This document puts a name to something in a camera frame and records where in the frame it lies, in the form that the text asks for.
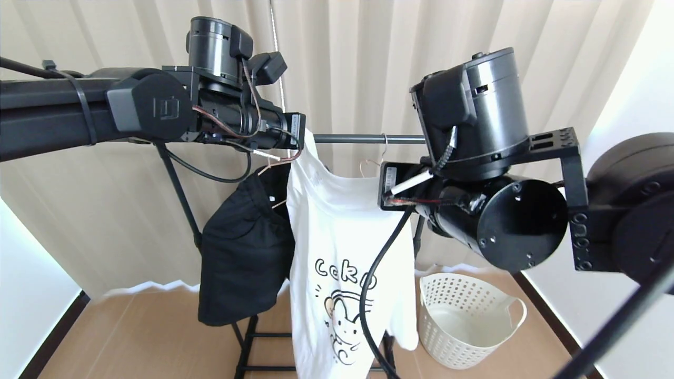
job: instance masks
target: clothing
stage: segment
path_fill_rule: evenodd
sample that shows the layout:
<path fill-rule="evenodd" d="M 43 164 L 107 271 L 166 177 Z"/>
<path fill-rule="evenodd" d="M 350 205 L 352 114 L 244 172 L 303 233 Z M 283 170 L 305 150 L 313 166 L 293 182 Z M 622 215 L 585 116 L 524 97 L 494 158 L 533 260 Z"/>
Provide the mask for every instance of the clothing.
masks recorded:
<path fill-rule="evenodd" d="M 258 169 L 211 216 L 202 236 L 200 322 L 232 324 L 276 303 L 295 241 L 286 199 L 290 165 Z"/>
<path fill-rule="evenodd" d="M 287 204 L 296 245 L 290 309 L 298 377 L 364 378 L 373 354 L 361 329 L 361 289 L 402 212 L 377 207 L 378 178 L 331 174 L 318 159 L 309 131 L 305 150 L 291 165 Z M 403 349 L 417 347 L 414 269 L 407 224 L 367 294 L 365 312 L 375 341 L 388 329 Z"/>

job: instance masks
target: dark brown baseboard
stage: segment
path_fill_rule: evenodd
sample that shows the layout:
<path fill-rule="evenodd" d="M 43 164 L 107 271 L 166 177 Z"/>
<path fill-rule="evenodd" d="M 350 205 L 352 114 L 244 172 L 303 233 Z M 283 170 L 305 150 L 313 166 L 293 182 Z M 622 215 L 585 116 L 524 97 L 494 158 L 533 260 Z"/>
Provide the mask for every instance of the dark brown baseboard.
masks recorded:
<path fill-rule="evenodd" d="M 526 296 L 534 304 L 534 307 L 543 315 L 545 321 L 550 325 L 550 328 L 557 335 L 557 338 L 561 341 L 561 344 L 564 345 L 569 354 L 573 355 L 578 350 L 580 346 L 573 338 L 569 330 L 561 323 L 561 320 L 557 317 L 555 312 L 550 309 L 550 306 L 545 302 L 541 297 L 541 294 L 531 285 L 531 282 L 522 274 L 517 273 L 513 275 L 517 284 L 520 285 Z M 604 379 L 604 377 L 597 371 L 596 367 L 594 370 L 587 375 L 588 379 Z"/>
<path fill-rule="evenodd" d="M 60 321 L 54 326 L 54 329 L 49 333 L 49 336 L 44 340 L 40 349 L 35 353 L 33 358 L 28 362 L 19 379 L 37 379 L 40 373 L 47 365 L 51 356 L 59 347 L 61 341 L 68 334 L 70 328 L 75 324 L 75 321 L 80 317 L 80 314 L 89 303 L 89 297 L 82 291 L 80 295 L 75 298 L 73 303 L 61 317 Z"/>

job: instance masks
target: wooden floor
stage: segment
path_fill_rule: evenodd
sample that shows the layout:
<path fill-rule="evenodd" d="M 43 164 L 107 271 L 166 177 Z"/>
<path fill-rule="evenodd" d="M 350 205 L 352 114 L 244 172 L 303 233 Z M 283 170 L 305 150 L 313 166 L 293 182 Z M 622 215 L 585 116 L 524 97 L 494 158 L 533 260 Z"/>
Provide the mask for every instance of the wooden floor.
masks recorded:
<path fill-rule="evenodd" d="M 525 299 L 529 314 L 521 329 L 477 367 L 450 370 L 431 358 L 421 343 L 415 351 L 395 346 L 403 379 L 541 379 L 569 358 L 543 317 L 508 274 L 478 275 L 504 292 Z M 149 291 L 108 297 L 82 312 L 40 375 L 50 378 L 232 378 L 239 345 L 231 327 L 197 321 L 196 293 Z M 240 322 L 245 330 L 247 320 Z M 288 296 L 260 315 L 258 331 L 290 331 Z M 293 365 L 290 339 L 257 339 L 250 364 Z M 292 372 L 255 372 L 247 378 L 296 378 Z M 385 378 L 381 372 L 370 378 Z"/>

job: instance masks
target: curtain fold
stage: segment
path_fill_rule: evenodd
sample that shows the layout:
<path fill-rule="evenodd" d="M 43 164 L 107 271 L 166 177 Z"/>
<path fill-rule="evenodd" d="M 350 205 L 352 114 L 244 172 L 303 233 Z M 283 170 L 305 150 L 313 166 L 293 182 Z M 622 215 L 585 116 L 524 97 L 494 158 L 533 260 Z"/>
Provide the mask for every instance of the curtain fold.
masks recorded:
<path fill-rule="evenodd" d="M 288 70 L 261 88 L 315 133 L 419 134 L 408 89 L 478 51 L 512 46 L 531 133 L 574 126 L 583 142 L 643 27 L 652 0 L 1 0 L 1 54 L 91 72 L 101 67 L 187 63 L 193 16 L 212 16 L 275 50 Z M 25 78 L 2 71 L 3 80 Z M 170 144 L 214 175 L 236 177 L 241 154 L 222 146 Z M 336 174 L 360 176 L 384 146 L 320 145 Z M 424 146 L 388 146 L 387 161 L 414 162 Z M 559 179 L 557 162 L 513 169 Z M 233 191 L 177 167 L 197 223 Z M 377 167 L 363 167 L 374 176 Z M 0 196 L 91 296 L 144 281 L 199 281 L 200 257 L 155 149 L 100 144 L 0 165 Z M 419 264 L 456 264 L 468 252 L 426 232 Z"/>

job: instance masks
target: laundry basket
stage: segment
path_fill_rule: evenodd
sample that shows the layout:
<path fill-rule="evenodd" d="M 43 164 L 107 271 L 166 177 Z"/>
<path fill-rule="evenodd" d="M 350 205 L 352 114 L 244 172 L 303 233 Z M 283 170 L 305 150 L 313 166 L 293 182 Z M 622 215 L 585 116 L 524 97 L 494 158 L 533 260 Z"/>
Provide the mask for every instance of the laundry basket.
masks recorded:
<path fill-rule="evenodd" d="M 487 282 L 460 274 L 421 278 L 419 336 L 426 351 L 446 367 L 471 368 L 506 342 L 526 318 L 521 299 Z M 512 324 L 509 308 L 518 301 L 522 317 Z"/>

